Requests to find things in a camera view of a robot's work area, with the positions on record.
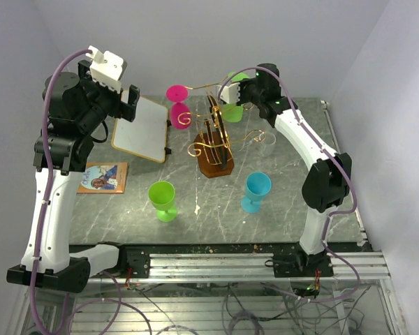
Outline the pink plastic wine glass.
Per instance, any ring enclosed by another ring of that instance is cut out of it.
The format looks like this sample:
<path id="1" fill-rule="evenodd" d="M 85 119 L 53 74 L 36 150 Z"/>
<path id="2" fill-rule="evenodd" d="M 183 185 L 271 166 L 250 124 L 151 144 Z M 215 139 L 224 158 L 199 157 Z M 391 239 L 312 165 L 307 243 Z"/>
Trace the pink plastic wine glass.
<path id="1" fill-rule="evenodd" d="M 182 85 L 172 85 L 166 92 L 166 98 L 172 102 L 170 108 L 170 122 L 179 130 L 188 128 L 191 124 L 191 112 L 184 103 L 188 97 L 188 90 Z"/>

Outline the green wine glass front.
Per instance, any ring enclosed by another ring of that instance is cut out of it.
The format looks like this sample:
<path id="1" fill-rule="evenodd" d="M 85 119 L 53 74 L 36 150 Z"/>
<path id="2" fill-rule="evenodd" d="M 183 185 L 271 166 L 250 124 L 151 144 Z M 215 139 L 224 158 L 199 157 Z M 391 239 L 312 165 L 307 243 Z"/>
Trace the green wine glass front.
<path id="1" fill-rule="evenodd" d="M 175 187 L 170 182 L 158 181 L 152 184 L 148 191 L 148 197 L 161 222 L 171 222 L 175 219 L 177 216 Z"/>

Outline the green wine glass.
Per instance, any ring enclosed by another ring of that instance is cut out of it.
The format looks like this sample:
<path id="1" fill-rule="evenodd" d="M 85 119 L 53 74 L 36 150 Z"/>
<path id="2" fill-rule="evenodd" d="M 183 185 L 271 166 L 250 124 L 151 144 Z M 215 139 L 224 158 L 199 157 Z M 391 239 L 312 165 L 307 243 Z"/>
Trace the green wine glass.
<path id="1" fill-rule="evenodd" d="M 175 187 L 170 182 L 158 181 L 152 184 L 148 191 L 148 197 L 161 222 L 171 222 L 175 219 L 177 216 Z"/>
<path id="2" fill-rule="evenodd" d="M 245 73 L 237 74 L 232 81 L 238 82 L 243 79 L 249 79 L 249 76 Z M 224 121 L 237 123 L 242 120 L 244 108 L 241 105 L 225 104 L 221 106 L 222 117 Z"/>

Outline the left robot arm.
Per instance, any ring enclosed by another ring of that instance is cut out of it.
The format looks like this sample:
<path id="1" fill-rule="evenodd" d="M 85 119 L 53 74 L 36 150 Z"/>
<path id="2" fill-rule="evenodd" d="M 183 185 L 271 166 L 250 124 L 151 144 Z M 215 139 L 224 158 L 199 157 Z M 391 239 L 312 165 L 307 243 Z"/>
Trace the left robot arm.
<path id="1" fill-rule="evenodd" d="M 59 71 L 45 82 L 47 125 L 34 145 L 36 203 L 30 238 L 20 264 L 6 280 L 18 285 L 70 293 L 82 292 L 88 279 L 106 270 L 113 277 L 128 270 L 124 247 L 100 242 L 69 251 L 76 193 L 87 159 L 98 140 L 93 132 L 107 117 L 133 121 L 140 90 L 129 87 L 122 101 L 125 61 L 82 60 L 76 73 Z"/>

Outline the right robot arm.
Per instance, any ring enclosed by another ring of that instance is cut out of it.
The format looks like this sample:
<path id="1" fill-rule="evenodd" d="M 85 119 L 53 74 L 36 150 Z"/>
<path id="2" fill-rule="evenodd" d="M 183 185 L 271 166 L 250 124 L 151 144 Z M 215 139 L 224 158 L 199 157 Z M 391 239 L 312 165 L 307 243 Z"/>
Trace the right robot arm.
<path id="1" fill-rule="evenodd" d="M 350 193 L 352 159 L 329 146 L 306 122 L 282 89 L 274 64 L 259 64 L 252 69 L 255 76 L 241 83 L 240 101 L 253 103 L 260 118 L 290 142 L 308 169 L 301 189 L 308 207 L 299 240 L 304 253 L 295 257 L 293 265 L 298 274 L 309 276 L 318 269 L 315 255 L 325 250 L 330 219 L 343 212 L 339 208 Z"/>

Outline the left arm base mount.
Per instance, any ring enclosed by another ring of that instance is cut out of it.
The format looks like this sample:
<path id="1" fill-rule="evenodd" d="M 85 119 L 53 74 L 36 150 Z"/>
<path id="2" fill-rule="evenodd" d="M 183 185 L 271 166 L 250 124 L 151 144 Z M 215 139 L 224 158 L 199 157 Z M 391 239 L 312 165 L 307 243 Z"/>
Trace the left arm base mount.
<path id="1" fill-rule="evenodd" d="M 151 258 L 147 251 L 128 244 L 117 245 L 118 258 L 115 266 L 105 269 L 111 274 L 130 278 L 148 278 Z"/>

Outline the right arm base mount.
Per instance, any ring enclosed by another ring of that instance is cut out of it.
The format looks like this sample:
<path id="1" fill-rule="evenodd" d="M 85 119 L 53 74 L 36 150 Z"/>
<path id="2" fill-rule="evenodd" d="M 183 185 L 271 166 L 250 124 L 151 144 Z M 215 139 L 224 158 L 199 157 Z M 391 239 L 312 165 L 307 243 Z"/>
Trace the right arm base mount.
<path id="1" fill-rule="evenodd" d="M 334 275 L 330 256 L 326 251 L 306 254 L 298 243 L 272 245 L 276 247 L 272 257 L 264 265 L 272 268 L 275 278 L 332 277 Z"/>

